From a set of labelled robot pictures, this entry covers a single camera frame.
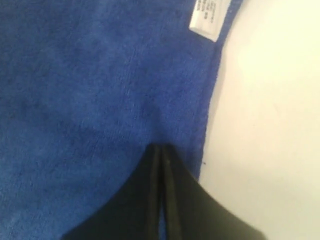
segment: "black object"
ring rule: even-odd
[[[168,240],[265,240],[212,199],[171,145],[149,145],[130,178],[63,240],[158,240],[164,205]]]

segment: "microfiber cloth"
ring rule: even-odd
[[[121,187],[147,144],[199,176],[222,46],[194,0],[0,0],[0,240],[58,240]]]

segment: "white label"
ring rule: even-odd
[[[189,29],[217,41],[232,0],[197,0]]]

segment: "white background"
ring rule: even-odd
[[[320,240],[320,1],[244,1],[203,162],[203,187],[269,240]]]

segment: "blue microfiber towel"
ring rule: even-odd
[[[0,0],[0,240],[57,240],[150,142],[198,176],[221,50],[194,0]]]

